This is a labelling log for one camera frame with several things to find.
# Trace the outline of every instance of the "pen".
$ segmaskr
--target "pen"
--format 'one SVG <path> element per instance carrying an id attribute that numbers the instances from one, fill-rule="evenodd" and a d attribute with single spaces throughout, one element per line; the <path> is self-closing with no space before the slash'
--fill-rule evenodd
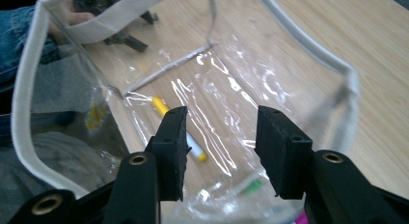
<path id="1" fill-rule="evenodd" d="M 152 98 L 152 104 L 162 117 L 165 116 L 166 112 L 169 110 L 169 107 L 158 97 Z M 203 151 L 202 147 L 196 143 L 195 139 L 193 139 L 189 132 L 186 132 L 186 141 L 187 145 L 192 148 L 190 153 L 192 153 L 200 162 L 205 162 L 207 160 L 207 154 Z"/>

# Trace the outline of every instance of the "transparent plastic bag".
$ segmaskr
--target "transparent plastic bag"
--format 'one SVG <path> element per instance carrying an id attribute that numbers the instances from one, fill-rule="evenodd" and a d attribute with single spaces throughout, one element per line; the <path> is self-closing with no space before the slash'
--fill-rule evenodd
<path id="1" fill-rule="evenodd" d="M 88 1 L 81 11 L 98 9 L 95 18 L 70 25 L 62 10 L 67 1 L 78 10 Z M 144 150 L 165 105 L 187 106 L 187 132 L 193 139 L 188 143 L 196 142 L 199 149 L 189 154 L 185 199 L 163 202 L 163 221 L 293 220 L 302 201 L 275 197 L 254 152 L 258 107 L 284 112 L 313 139 L 314 150 L 347 154 L 358 115 L 355 70 L 311 40 L 274 0 L 95 1 L 101 0 L 41 0 L 37 5 L 14 100 L 15 113 L 23 114 L 14 116 L 14 132 L 22 130 L 14 140 L 26 167 L 81 197 L 113 180 L 124 155 Z M 60 29 L 62 58 L 33 69 L 29 62 L 38 61 L 37 45 L 47 37 L 47 20 L 39 19 L 44 14 Z M 34 39 L 37 33 L 41 37 Z M 29 131 L 30 115 L 67 113 L 75 116 L 63 128 Z M 65 164 L 66 170 L 48 161 L 44 167 L 45 154 L 36 150 L 40 145 L 34 139 L 49 132 L 75 138 L 81 143 L 75 144 L 78 153 L 88 153 L 90 164 L 81 169 Z M 89 172 L 87 167 L 102 169 L 89 180 L 95 184 L 75 177 Z"/>

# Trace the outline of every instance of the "blue jeans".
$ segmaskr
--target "blue jeans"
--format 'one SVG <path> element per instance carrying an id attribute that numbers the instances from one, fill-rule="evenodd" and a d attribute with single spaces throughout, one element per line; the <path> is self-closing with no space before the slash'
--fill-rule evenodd
<path id="1" fill-rule="evenodd" d="M 34 9 L 34 6 L 30 6 L 0 11 L 0 86 L 15 79 Z M 42 50 L 41 64 L 59 59 L 57 44 L 47 38 Z"/>

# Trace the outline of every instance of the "table surface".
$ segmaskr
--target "table surface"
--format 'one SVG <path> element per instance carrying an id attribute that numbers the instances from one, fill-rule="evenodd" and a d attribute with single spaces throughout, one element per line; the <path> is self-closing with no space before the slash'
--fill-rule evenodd
<path id="1" fill-rule="evenodd" d="M 276 0 L 360 75 L 350 158 L 368 180 L 409 198 L 409 11 L 394 0 Z"/>

